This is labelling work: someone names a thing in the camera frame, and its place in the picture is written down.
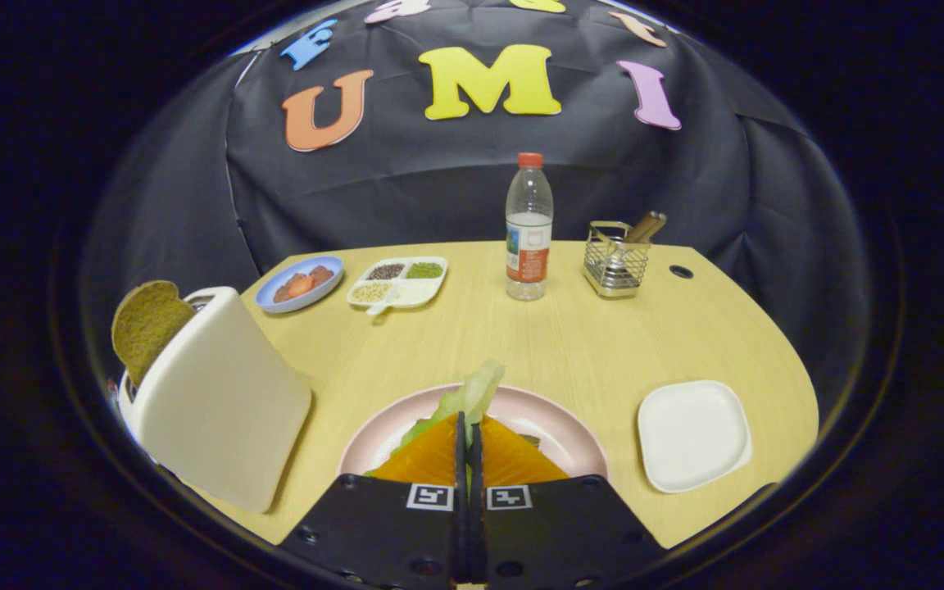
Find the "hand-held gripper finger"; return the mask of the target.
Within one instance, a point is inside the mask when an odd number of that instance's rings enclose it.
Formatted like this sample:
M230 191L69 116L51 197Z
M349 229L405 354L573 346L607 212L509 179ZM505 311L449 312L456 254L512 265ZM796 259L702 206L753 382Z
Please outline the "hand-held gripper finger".
M618 588L666 557L603 475L488 487L470 448L470 579L488 588Z
M347 589L451 589L464 574L465 416L449 439L451 482L341 474L279 545Z

